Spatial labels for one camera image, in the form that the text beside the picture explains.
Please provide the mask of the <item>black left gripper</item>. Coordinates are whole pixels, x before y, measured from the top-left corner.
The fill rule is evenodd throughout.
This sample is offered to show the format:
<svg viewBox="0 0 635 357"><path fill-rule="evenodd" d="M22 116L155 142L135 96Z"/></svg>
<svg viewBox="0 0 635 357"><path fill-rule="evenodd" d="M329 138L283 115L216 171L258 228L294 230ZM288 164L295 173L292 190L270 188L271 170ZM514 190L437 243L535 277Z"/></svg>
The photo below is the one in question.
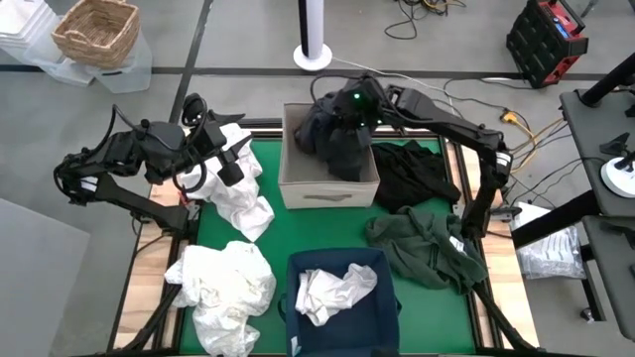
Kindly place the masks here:
<svg viewBox="0 0 635 357"><path fill-rule="evenodd" d="M219 114L213 113L212 118L216 122L209 122L202 126L199 136L199 153L208 160L217 158L220 163L218 176L226 186L233 186L244 178L244 173L237 164L239 153L243 147L249 146L252 135L249 134L235 144L224 149L227 138L220 130L220 125L237 123L245 117L245 114Z"/></svg>

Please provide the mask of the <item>dark charcoal garment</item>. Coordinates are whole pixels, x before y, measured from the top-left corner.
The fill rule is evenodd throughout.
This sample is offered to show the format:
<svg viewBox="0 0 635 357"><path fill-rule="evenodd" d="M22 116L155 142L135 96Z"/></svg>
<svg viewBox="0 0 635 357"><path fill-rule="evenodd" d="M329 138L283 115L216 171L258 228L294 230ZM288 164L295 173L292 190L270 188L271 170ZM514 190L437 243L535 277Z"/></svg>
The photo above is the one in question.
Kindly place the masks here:
<svg viewBox="0 0 635 357"><path fill-rule="evenodd" d="M326 163L328 172L339 179L361 181L362 160L372 141L368 127L346 127L337 116L330 115L335 99L328 92L317 100L294 139L300 150Z"/></svg>

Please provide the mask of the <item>white shirt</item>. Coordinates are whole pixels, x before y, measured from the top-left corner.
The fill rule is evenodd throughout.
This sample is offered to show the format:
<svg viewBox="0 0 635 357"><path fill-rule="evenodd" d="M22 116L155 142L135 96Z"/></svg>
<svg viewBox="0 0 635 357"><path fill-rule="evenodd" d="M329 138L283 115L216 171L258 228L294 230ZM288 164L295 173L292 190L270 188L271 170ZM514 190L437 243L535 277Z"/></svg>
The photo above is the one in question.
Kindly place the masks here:
<svg viewBox="0 0 635 357"><path fill-rule="evenodd" d="M251 134L238 124L232 123L220 127L227 138L224 149ZM249 146L239 153L237 164L244 173L244 178L233 186L226 186L218 171L220 163L217 158L205 160L205 182L197 191L186 193L187 200L203 200L213 203L217 213L250 242L254 243L269 227L275 214L267 199L259 193L256 178L263 174L263 169Z"/></svg>

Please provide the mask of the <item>small white garment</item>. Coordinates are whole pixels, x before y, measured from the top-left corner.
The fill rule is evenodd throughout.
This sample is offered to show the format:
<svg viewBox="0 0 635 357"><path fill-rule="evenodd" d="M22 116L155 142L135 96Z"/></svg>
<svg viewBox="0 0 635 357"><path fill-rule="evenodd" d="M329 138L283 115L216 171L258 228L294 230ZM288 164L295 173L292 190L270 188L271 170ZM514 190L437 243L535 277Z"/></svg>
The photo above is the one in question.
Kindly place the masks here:
<svg viewBox="0 0 635 357"><path fill-rule="evenodd" d="M339 312L352 309L377 286L377 274L369 266L348 265L342 278L322 269L299 274L294 308L320 327Z"/></svg>

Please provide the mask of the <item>black garment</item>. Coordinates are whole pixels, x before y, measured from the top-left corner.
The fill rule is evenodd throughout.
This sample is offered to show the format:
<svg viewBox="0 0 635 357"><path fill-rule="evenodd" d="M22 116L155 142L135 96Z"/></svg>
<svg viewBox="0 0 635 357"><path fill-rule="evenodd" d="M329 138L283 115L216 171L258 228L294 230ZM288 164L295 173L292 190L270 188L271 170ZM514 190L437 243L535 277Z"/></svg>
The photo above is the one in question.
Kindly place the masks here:
<svg viewBox="0 0 635 357"><path fill-rule="evenodd" d="M374 201L391 213L432 198L457 203L461 193L446 179L445 160L415 140L404 145L383 142L371 146L380 178Z"/></svg>

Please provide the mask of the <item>white tower fan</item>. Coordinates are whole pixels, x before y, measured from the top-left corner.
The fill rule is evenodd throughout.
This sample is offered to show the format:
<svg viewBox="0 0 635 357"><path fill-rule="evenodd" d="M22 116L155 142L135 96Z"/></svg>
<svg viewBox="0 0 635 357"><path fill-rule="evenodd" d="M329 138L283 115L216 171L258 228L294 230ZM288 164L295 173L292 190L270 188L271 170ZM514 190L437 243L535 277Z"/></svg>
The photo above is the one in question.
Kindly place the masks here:
<svg viewBox="0 0 635 357"><path fill-rule="evenodd" d="M298 0L300 44L293 60L305 71L325 69L332 61L332 51L324 42L324 0Z"/></svg>

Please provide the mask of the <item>beige fabric storage box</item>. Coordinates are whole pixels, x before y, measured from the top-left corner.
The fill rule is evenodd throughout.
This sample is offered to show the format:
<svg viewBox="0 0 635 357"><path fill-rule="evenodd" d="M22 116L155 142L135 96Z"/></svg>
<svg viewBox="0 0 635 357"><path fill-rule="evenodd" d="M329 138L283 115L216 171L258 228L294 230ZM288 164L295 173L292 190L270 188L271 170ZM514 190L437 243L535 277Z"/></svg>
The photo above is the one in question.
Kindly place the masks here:
<svg viewBox="0 0 635 357"><path fill-rule="evenodd" d="M278 185L288 209L368 207L380 183L371 149L362 154L360 181L346 181L328 172L327 164L303 153L295 139L309 114L308 103L287 103L282 119Z"/></svg>

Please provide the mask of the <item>clear plastic storage bin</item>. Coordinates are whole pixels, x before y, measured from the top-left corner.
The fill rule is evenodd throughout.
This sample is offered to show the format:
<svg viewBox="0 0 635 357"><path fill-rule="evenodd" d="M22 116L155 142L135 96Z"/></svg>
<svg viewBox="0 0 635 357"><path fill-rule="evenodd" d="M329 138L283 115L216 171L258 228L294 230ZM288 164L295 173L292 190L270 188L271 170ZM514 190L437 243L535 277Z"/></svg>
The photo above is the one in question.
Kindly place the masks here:
<svg viewBox="0 0 635 357"><path fill-rule="evenodd" d="M142 32L122 66L102 69L87 65L86 71L115 94L144 91L150 87L153 56Z"/></svg>

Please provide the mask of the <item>dark green garment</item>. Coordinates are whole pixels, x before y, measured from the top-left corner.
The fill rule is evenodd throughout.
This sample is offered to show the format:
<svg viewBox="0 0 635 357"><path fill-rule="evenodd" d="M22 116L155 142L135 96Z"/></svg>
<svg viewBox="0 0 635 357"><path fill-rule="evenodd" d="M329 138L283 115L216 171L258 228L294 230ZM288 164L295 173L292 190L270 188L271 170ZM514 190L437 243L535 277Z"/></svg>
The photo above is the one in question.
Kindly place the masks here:
<svg viewBox="0 0 635 357"><path fill-rule="evenodd" d="M364 235L369 246L385 253L399 276L427 289L466 295L488 277L454 214L404 206L394 214L368 219Z"/></svg>

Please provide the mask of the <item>large white crumpled garment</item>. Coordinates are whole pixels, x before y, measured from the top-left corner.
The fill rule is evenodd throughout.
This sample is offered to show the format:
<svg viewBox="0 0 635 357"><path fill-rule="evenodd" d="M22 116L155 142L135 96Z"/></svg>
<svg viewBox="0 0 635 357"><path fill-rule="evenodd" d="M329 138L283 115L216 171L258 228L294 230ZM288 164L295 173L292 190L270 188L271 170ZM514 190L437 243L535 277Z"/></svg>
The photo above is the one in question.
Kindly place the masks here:
<svg viewBox="0 0 635 357"><path fill-rule="evenodd" d="M277 285L256 245L231 241L222 250L189 245L164 278L181 288L173 306L193 308L196 337L208 355L250 354L260 332L248 319L269 309Z"/></svg>

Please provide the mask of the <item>woven wicker basket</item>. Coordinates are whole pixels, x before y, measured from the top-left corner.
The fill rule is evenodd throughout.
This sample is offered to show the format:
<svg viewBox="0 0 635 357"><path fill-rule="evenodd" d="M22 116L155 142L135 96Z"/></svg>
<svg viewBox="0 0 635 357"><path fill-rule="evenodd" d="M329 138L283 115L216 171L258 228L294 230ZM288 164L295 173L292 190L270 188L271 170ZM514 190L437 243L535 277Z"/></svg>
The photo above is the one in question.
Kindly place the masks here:
<svg viewBox="0 0 635 357"><path fill-rule="evenodd" d="M140 10L125 0L79 0L53 29L64 56L104 69L119 67L140 30Z"/></svg>

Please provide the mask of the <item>navy fabric storage box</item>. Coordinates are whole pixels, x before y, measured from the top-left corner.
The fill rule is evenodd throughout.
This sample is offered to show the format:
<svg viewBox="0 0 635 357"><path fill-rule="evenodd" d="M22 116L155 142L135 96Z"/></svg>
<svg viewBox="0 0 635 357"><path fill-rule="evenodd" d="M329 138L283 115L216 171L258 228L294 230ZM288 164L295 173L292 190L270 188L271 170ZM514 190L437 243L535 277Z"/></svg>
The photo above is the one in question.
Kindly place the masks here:
<svg viewBox="0 0 635 357"><path fill-rule="evenodd" d="M300 273L322 269L342 278L351 263L369 266L377 274L377 286L368 296L320 327L295 311ZM332 248L289 257L287 291L278 303L279 314L286 323L288 357L371 357L374 350L395 352L399 349L399 309L390 266L379 249Z"/></svg>

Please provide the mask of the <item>white stacked plastic bins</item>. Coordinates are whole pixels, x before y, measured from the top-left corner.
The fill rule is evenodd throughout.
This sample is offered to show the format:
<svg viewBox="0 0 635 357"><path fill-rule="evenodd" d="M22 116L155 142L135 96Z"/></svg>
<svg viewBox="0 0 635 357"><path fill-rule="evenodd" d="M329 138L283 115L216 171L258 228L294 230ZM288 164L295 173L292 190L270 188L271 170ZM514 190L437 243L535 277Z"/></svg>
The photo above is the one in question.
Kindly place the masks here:
<svg viewBox="0 0 635 357"><path fill-rule="evenodd" d="M59 82L87 87L94 77L52 39L62 18L45 0L0 0L0 50Z"/></svg>

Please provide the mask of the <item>grey side table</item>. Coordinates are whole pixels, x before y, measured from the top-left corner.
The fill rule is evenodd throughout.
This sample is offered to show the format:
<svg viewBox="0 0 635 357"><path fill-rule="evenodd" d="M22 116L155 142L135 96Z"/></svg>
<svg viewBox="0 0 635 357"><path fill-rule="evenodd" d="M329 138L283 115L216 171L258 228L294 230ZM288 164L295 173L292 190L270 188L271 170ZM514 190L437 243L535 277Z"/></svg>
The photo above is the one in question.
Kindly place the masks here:
<svg viewBox="0 0 635 357"><path fill-rule="evenodd" d="M595 107L581 103L579 91L561 96L576 148L600 213L581 219L591 259L596 263L622 335L635 342L635 198L610 191L600 178L609 160L635 169L635 96L611 92Z"/></svg>

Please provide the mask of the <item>black aluminium table frame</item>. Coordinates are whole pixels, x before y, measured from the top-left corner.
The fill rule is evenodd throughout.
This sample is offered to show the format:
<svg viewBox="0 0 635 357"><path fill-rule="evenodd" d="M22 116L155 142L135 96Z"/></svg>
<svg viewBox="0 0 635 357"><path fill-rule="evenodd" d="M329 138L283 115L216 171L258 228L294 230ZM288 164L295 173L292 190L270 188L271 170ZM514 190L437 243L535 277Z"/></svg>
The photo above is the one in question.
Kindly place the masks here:
<svg viewBox="0 0 635 357"><path fill-rule="evenodd" d="M282 133L260 128L255 140L282 141ZM191 313L175 308L168 298L174 289L164 280L165 271L178 259L188 243L222 248L240 235L213 206L194 218L194 232L185 237L164 233L154 223L132 225L137 242L129 276L120 301L117 318L103 357L196 357L204 353L199 346ZM476 249L490 270L486 291L528 343L538 343L527 295L520 276L509 230L500 221L489 225L489 233L477 242ZM475 347L472 352L512 353L513 348L500 326L489 316L477 295L464 296L471 312Z"/></svg>

